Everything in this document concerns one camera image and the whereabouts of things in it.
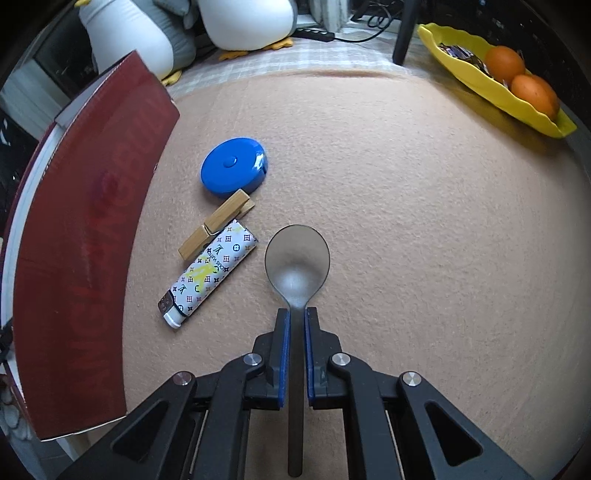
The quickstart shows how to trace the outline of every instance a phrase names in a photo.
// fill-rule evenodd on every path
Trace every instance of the penguin white belly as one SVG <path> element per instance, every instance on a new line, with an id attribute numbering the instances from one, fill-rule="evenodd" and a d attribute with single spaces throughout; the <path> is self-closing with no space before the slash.
<path id="1" fill-rule="evenodd" d="M 222 50 L 258 50 L 291 34 L 289 0 L 199 0 L 209 38 Z"/>
<path id="2" fill-rule="evenodd" d="M 173 47 L 168 38 L 131 0 L 92 0 L 80 7 L 99 73 L 137 50 L 160 80 L 173 69 Z"/>

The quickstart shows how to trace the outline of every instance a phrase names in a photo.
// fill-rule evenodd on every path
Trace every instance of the beige cloth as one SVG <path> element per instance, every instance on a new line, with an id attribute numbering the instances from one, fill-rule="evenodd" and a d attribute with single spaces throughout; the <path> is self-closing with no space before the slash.
<path id="1" fill-rule="evenodd" d="M 124 318 L 129 409 L 176 371 L 216 371 L 271 330 L 265 247 L 322 233 L 332 264 L 322 328 L 375 370 L 422 373 L 538 479 L 586 433 L 591 395 L 591 191 L 563 141 L 457 82 L 304 72 L 216 85 L 178 101 L 138 226 Z M 252 137 L 269 173 L 244 224 L 260 245 L 178 331 L 157 302 L 177 248 L 219 201 L 200 166 Z M 339 412 L 307 412 L 303 479 L 346 478 Z M 247 479 L 287 479 L 286 411 L 253 412 Z"/>

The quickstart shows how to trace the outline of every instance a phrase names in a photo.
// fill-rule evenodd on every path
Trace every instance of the white patterned lighter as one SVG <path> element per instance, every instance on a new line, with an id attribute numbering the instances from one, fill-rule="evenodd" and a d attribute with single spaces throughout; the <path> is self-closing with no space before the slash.
<path id="1" fill-rule="evenodd" d="M 237 220 L 230 223 L 199 254 L 158 302 L 164 320 L 172 328 L 179 328 L 234 267 L 255 248 L 257 242 L 256 237 Z"/>

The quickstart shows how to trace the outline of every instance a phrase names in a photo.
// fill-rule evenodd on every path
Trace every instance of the metal spoon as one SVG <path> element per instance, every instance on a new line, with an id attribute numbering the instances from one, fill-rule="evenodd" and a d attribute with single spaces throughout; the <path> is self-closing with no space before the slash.
<path id="1" fill-rule="evenodd" d="M 289 432 L 287 472 L 300 476 L 304 448 L 304 312 L 324 284 L 330 253 L 322 235 L 306 225 L 279 230 L 265 253 L 271 285 L 290 309 Z"/>

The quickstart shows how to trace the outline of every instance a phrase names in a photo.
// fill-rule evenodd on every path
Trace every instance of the yellow bowl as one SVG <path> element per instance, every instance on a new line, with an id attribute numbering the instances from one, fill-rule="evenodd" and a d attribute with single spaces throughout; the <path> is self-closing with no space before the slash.
<path id="1" fill-rule="evenodd" d="M 460 82 L 517 120 L 554 138 L 564 138 L 577 129 L 577 126 L 562 109 L 558 112 L 555 123 L 547 115 L 537 111 L 528 102 L 517 98 L 504 85 L 490 78 L 471 63 L 450 57 L 438 47 L 440 43 L 459 45 L 484 60 L 486 52 L 492 48 L 492 45 L 484 38 L 452 27 L 440 27 L 434 23 L 419 25 L 418 35 L 435 58 Z"/>

